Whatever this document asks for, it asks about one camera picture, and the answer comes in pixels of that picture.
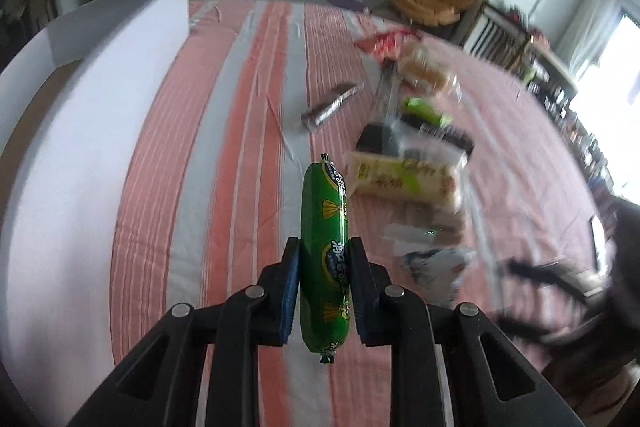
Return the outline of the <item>purple silver snack bar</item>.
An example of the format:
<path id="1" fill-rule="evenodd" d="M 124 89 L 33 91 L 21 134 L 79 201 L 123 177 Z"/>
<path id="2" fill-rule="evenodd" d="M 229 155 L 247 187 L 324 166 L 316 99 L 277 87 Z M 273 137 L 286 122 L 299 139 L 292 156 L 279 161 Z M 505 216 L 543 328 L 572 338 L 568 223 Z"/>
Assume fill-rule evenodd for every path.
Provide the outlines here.
<path id="1" fill-rule="evenodd" d="M 363 88 L 362 83 L 343 82 L 331 88 L 323 98 L 300 116 L 303 126 L 316 133 L 349 98 Z"/>

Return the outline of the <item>green snack pack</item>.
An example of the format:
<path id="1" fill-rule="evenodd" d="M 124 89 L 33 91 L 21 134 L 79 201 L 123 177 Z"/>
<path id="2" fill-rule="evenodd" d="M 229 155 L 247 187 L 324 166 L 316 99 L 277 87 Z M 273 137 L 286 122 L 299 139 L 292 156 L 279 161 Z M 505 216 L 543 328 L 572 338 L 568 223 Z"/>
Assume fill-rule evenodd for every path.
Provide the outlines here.
<path id="1" fill-rule="evenodd" d="M 420 98 L 420 96 L 405 98 L 402 102 L 402 113 L 414 116 L 427 122 L 427 124 L 437 127 L 446 127 L 452 121 L 450 115 L 442 113 L 430 102 L 427 102 L 425 98 Z"/>

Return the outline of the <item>dark chocolate cookie pack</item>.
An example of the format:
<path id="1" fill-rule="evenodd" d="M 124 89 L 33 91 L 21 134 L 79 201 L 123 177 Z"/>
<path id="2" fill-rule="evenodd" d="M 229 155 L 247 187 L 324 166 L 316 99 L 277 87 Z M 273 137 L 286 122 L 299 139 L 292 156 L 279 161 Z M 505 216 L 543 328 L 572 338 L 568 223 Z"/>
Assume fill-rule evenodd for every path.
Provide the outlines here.
<path id="1" fill-rule="evenodd" d="M 452 124 L 436 126 L 420 118 L 402 117 L 369 122 L 356 143 L 356 150 L 387 156 L 401 156 L 405 150 L 426 150 L 429 145 L 446 144 L 473 154 L 475 143 L 471 135 Z"/>

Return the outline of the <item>red snack bag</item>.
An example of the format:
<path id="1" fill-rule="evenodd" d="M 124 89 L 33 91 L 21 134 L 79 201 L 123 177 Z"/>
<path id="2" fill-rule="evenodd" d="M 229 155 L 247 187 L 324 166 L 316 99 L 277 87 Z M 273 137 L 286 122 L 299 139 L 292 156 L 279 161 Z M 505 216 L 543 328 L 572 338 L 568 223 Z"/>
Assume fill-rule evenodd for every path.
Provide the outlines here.
<path id="1" fill-rule="evenodd" d="M 402 51 L 415 42 L 420 42 L 420 35 L 412 30 L 397 29 L 364 37 L 355 41 L 355 46 L 360 51 L 367 53 L 378 60 L 397 60 Z"/>

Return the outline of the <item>bagged toast bread loaf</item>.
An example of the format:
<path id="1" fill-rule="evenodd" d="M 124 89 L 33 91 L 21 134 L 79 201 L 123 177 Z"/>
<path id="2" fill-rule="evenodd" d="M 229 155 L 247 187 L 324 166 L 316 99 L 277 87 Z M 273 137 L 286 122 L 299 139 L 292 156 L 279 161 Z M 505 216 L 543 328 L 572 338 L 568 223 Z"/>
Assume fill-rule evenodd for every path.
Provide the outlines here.
<path id="1" fill-rule="evenodd" d="M 428 95 L 449 92 L 457 81 L 454 71 L 426 46 L 415 43 L 401 51 L 397 72 L 402 80 Z"/>

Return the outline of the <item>clear bagged sliced bread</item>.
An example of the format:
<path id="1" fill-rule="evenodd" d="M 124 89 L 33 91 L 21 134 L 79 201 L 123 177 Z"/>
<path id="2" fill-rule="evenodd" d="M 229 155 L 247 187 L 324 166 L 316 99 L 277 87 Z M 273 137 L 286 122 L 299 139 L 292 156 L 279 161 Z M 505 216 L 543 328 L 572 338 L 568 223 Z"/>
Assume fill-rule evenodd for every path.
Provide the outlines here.
<path id="1" fill-rule="evenodd" d="M 427 248 L 460 245 L 465 236 L 465 162 L 352 152 L 347 194 L 381 199 L 388 208 L 383 236 Z"/>

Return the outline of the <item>striped red grey tablecloth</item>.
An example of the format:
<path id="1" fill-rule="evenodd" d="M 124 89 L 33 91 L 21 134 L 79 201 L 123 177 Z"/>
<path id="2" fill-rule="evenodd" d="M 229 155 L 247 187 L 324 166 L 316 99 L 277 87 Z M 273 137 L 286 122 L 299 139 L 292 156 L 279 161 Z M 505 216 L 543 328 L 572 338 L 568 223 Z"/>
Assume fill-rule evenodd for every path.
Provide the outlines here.
<path id="1" fill-rule="evenodd" d="M 254 283 L 299 227 L 309 163 L 343 166 L 367 124 L 380 69 L 355 41 L 384 20 L 315 4 L 189 6 L 190 32 L 146 116 L 119 202 L 110 282 L 121 359 L 174 303 L 213 305 Z M 558 130 L 518 80 L 439 39 L 461 84 L 445 101 L 472 136 L 460 296 L 560 329 L 582 308 L 552 287 L 500 280 L 498 264 L 562 258 L 590 267 L 587 184 Z M 362 83 L 316 132 L 300 116 L 343 82 Z"/>

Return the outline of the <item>silver white snack bag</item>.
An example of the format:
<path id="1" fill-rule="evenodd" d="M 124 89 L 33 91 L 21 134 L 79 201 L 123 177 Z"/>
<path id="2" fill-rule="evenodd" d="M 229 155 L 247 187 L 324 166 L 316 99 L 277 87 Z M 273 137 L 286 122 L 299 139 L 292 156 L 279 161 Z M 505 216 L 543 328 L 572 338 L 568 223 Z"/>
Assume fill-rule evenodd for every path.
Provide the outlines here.
<path id="1" fill-rule="evenodd" d="M 463 274 L 475 257 L 469 247 L 446 247 L 413 251 L 401 258 L 402 266 L 430 305 L 453 308 Z"/>

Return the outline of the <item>green sausage snack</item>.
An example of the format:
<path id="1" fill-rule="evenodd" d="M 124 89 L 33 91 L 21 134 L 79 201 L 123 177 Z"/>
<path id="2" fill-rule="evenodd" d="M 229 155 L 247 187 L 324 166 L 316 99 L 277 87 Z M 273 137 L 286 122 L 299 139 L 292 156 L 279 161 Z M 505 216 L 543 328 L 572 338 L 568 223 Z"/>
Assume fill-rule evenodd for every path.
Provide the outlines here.
<path id="1" fill-rule="evenodd" d="M 300 203 L 300 327 L 307 349 L 332 364 L 349 333 L 346 185 L 330 156 L 308 166 Z"/>

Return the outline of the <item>white cardboard box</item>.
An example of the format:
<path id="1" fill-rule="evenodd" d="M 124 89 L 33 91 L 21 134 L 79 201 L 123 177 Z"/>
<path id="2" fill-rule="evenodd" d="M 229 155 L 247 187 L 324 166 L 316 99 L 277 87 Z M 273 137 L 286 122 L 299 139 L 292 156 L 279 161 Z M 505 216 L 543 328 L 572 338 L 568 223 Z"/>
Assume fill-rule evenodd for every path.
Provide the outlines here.
<path id="1" fill-rule="evenodd" d="M 1 362 L 43 426 L 65 425 L 113 369 L 119 202 L 189 32 L 189 0 L 94 0 L 2 70 Z"/>

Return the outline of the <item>dark wooden dining chair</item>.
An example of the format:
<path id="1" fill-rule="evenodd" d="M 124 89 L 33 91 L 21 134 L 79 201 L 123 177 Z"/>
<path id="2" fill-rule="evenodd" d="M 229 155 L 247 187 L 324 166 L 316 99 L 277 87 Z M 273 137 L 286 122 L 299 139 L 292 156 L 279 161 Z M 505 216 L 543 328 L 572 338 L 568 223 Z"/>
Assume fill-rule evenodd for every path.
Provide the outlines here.
<path id="1" fill-rule="evenodd" d="M 462 49 L 507 72 L 515 72 L 533 40 L 533 35 L 512 16 L 484 1 L 465 36 Z"/>

